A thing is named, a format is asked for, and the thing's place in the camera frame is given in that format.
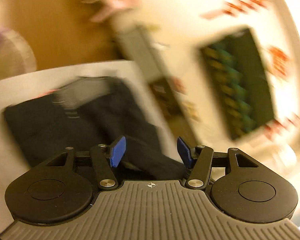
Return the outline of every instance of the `gray ribbed plate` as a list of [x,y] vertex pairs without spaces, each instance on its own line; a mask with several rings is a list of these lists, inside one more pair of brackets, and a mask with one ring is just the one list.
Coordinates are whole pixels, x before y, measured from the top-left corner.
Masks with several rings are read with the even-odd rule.
[[126,181],[101,192],[94,205],[75,220],[57,226],[15,222],[3,240],[197,240],[300,239],[288,219],[270,224],[235,220],[216,209],[203,191],[177,180]]

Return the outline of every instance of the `white crosshair symbol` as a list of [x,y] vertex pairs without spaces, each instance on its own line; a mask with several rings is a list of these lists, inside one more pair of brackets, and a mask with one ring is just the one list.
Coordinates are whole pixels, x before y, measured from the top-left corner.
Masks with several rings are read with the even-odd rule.
[[154,184],[154,183],[151,182],[151,183],[147,184],[147,186],[150,187],[150,188],[153,188],[154,186],[157,186],[157,184]]

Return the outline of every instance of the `black circular motor housing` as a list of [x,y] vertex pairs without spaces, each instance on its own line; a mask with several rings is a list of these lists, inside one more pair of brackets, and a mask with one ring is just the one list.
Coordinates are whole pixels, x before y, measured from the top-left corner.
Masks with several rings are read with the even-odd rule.
[[228,174],[218,179],[210,191],[212,201],[220,210],[251,223],[271,223],[292,217],[298,195],[288,181],[240,150],[229,149],[228,158]]
[[63,166],[49,166],[51,159],[32,168],[6,189],[11,214],[30,223],[57,223],[82,212],[92,199],[91,183],[73,171],[74,152]]

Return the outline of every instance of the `white table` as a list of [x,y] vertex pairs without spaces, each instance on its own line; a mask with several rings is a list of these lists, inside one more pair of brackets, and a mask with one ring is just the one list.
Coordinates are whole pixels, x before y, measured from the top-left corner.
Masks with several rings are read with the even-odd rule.
[[84,65],[67,66],[28,73],[0,81],[0,232],[13,222],[5,204],[7,186],[29,167],[18,146],[10,136],[4,123],[2,111],[5,107],[36,98],[48,90],[58,88],[77,76],[109,76],[124,78],[148,121],[157,127],[165,155],[180,160],[173,136],[159,111],[150,90],[139,72],[130,61],[110,61]]

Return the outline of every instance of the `circular cap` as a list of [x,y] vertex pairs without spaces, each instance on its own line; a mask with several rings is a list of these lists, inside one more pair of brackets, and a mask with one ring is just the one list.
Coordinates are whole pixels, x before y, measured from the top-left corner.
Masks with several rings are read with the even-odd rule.
[[191,187],[202,187],[203,182],[199,179],[191,179],[188,181],[188,185]]
[[263,181],[247,181],[240,184],[239,194],[254,202],[264,202],[272,199],[275,195],[275,189],[270,184]]
[[102,187],[112,187],[115,185],[115,181],[113,179],[103,179],[100,181],[100,185]]
[[51,200],[60,197],[65,191],[65,184],[55,179],[36,181],[28,188],[31,197],[38,200]]

